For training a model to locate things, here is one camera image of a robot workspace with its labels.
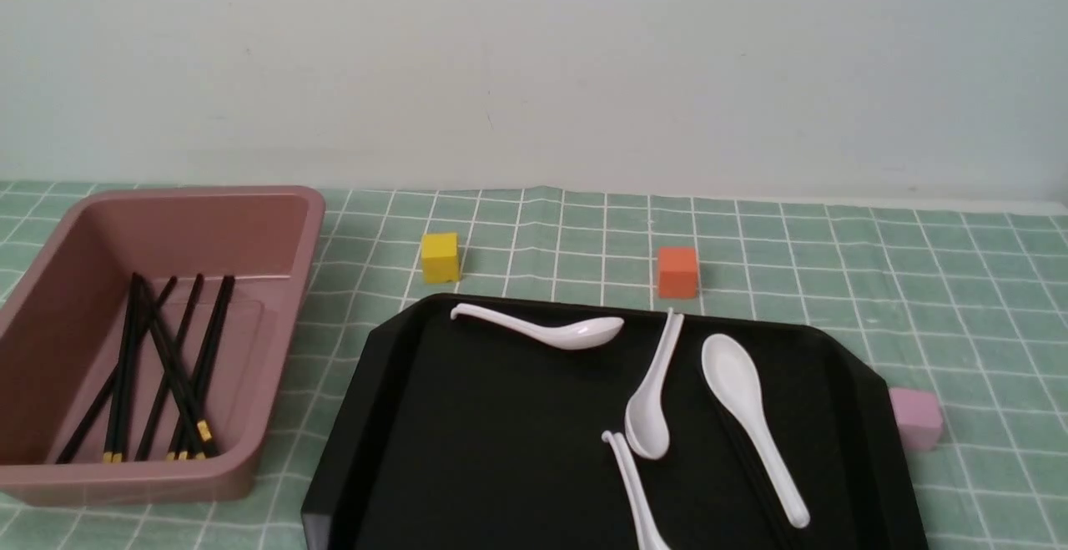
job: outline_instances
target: table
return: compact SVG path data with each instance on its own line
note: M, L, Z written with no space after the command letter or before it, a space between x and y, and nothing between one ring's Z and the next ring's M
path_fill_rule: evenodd
M0 182L0 300L87 193ZM438 292L808 323L891 386L942 398L909 457L931 548L1068 548L1068 216L690 197L320 189L328 213L252 494L217 504L29 508L0 549L304 548L299 507L371 329ZM428 286L425 233L464 279ZM661 300L657 247L697 247L701 295Z

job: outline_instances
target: wooden cube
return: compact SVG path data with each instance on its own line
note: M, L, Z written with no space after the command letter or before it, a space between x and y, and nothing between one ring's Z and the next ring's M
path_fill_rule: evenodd
M423 280L427 284L460 280L459 236L455 233L423 235Z
M924 452L938 445L943 425L938 396L920 390L891 388L890 403L905 450Z
M661 247L657 257L657 292L661 298L697 297L697 250Z

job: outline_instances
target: yellow block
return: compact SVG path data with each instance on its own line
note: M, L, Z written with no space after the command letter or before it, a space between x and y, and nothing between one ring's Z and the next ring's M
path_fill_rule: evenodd
M427 284L460 280L459 236L457 234L423 235L423 280Z

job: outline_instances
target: black tray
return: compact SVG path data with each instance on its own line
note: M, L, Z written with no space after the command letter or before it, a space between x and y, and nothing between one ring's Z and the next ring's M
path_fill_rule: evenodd
M626 325L600 348L566 352L450 320L457 302L548 326L595 315ZM623 430L663 325L651 311L457 295L397 314L367 339L308 490L309 549L637 549L600 435ZM781 509L758 500L766 476L741 467L752 456L729 441L741 429L701 374L712 333L731 334L758 367L768 423L812 515L805 530L783 528ZM886 384L820 330L687 315L663 407L671 450L637 461L674 550L778 549L784 529L786 547L927 548Z

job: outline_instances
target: tray rim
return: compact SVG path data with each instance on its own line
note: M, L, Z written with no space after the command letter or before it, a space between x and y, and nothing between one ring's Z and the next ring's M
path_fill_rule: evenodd
M386 368L390 368L390 363L394 363L394 349L400 345L400 334L406 330L406 326L409 321L415 319L417 315L427 311L429 307L436 305L436 303L442 302L491 302L497 303L511 303L512 305L525 305L525 307L557 307L560 310L578 310L586 311L591 314L606 315L606 313L611 313L611 315L622 315L622 317L627 317L627 315L641 315L642 317L648 317L648 315L659 315L663 314L662 311L644 311L637 310L637 308L614 308L614 307L592 307L584 305L583 303L562 303L562 302L546 302L546 300L527 300L527 299L514 299L514 298L498 298L497 296L470 296L464 294L452 294L452 293L441 293L434 294L430 296L424 296L424 298L417 300L410 307L405 308L400 313L393 315L384 323L381 323L378 327L372 330L371 334L367 336L367 341L364 344L363 351L360 355L359 363L357 364L356 372L349 381L349 387L345 393L345 397L342 400L342 406L337 410L337 415L334 420L333 427L331 428L330 436L327 439L326 446L324 447L323 455L320 456L319 463L315 469L312 482L310 482L308 492L304 496L304 501L301 504L301 522L304 528L304 537L309 550L331 550L331 543L334 541L335 537L340 537L337 523L334 522L333 515L339 512L344 501L347 499L349 493L346 491L349 487L349 478L351 477L354 467L360 458L358 455L365 451L365 443L362 437L366 434L367 421L373 415L375 409L375 403L379 402L379 394L381 393L380 384L383 382L386 375ZM780 330L790 330L799 334L808 334L808 336L815 336L828 345L832 351L829 356L834 357L834 359L839 362L843 368L847 368L850 375L850 395L854 397L858 410L870 410L871 408L881 408L884 417L886 414L893 418L893 409L890 403L890 391L886 386L885 380L874 371L867 366L862 360L855 357L849 351L842 342L838 342L831 334L827 333L824 330L817 329L813 326L807 325L792 325L792 323L766 323L756 321L748 319L738 318L726 318L718 317L718 315L690 315L687 314L688 318L695 319L702 323L743 323L745 326L758 325L764 328L772 328ZM411 336L418 336L417 334L410 333ZM379 344L384 344L388 342L388 347L381 349L381 351L371 351L367 349L374 349L379 347ZM367 363L367 367L363 368L363 374L361 375L361 367L363 364ZM867 379L869 382L875 383L875 391L868 391L863 393L864 389L859 384L860 379ZM371 386L361 387L362 383L371 383ZM352 423L348 421L349 418L359 418L357 421L358 426L354 427ZM865 442L863 445L867 451L867 462L869 465L878 463L878 468L873 468L867 472L873 474L876 492L878 494L878 505L880 508L880 524L882 525L879 532L883 535L881 539L876 541L881 541L888 550L924 550L927 546L927 537L923 527L923 520L920 515L918 504L915 499L915 492L912 487L911 474L909 474L908 461L906 460L905 449L901 446L900 439L897 437L897 430L894 428L893 433L893 443L885 443L886 434L890 429L889 427L877 427L873 423L871 419L862 419L862 439ZM339 427L339 423L345 422L345 427ZM874 434L875 437L881 437L879 441L883 442L878 447L877 454L880 456L876 458L873 455L870 443ZM384 451L386 440L379 440L381 444L381 450ZM337 471L344 471L344 476L339 476ZM371 482L363 482L363 486L371 490L374 487L374 477ZM907 482L906 486L901 485L901 482ZM847 486L850 489L850 496L852 496L853 490L851 486ZM895 510L888 512L884 503L884 498L888 494L898 496L907 492L907 499L912 501L907 503L905 507L900 505L895 506ZM343 523L345 529L350 529L356 527L354 522L358 523L360 519L347 519L347 523ZM858 531L858 544L861 544L864 539L860 534L863 532Z

